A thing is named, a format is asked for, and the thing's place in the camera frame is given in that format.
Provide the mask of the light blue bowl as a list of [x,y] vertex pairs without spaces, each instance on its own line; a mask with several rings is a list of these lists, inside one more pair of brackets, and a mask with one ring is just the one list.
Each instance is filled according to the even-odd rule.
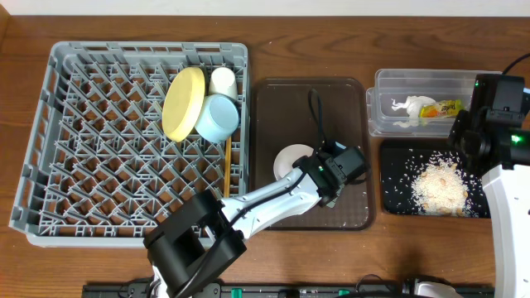
[[239,112],[233,101],[222,95],[206,96],[195,123],[195,130],[208,142],[227,140],[239,125]]

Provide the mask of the yellow plate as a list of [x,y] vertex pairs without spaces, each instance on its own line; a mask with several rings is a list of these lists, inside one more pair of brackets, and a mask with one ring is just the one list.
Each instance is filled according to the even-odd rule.
[[162,128],[173,142],[193,130],[205,98],[205,76],[199,67],[184,68],[173,79],[162,108]]

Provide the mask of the yellow snack wrapper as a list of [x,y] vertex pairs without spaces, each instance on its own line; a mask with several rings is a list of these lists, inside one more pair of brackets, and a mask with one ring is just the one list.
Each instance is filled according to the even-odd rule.
[[464,106],[460,100],[444,100],[426,105],[420,110],[420,118],[452,118],[455,117]]

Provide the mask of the white plastic cup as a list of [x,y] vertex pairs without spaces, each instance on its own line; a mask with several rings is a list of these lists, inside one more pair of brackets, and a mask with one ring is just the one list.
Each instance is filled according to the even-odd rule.
[[210,76],[209,95],[221,94],[232,101],[238,99],[235,73],[227,67],[215,69]]

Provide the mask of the white bowl with food scraps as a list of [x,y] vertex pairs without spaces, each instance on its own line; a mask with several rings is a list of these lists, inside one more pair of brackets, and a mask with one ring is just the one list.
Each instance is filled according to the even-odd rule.
[[313,148],[304,144],[293,144],[283,148],[276,156],[273,163],[273,174],[280,180],[293,170],[293,164],[299,158],[311,156]]

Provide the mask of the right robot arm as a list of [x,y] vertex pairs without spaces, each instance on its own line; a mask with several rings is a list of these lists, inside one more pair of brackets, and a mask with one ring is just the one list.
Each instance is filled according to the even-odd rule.
[[529,295],[529,90],[522,77],[478,74],[448,142],[481,180],[492,222],[495,296]]

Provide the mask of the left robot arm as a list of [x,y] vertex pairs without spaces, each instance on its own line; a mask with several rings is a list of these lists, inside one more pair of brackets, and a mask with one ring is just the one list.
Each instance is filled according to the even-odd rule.
[[193,195],[143,240],[154,271],[151,293],[191,297],[246,251],[265,228],[337,199],[368,170],[357,147],[326,145],[302,156],[280,180],[245,195],[216,199]]

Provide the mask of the white tissue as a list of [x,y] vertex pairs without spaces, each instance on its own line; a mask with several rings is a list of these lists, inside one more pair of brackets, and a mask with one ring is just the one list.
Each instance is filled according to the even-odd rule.
[[392,99],[392,110],[398,111],[399,109],[405,109],[408,115],[406,122],[395,122],[394,126],[402,128],[417,127],[419,125],[419,117],[422,108],[434,104],[435,99],[427,96],[408,96],[404,103],[397,103],[395,99]]

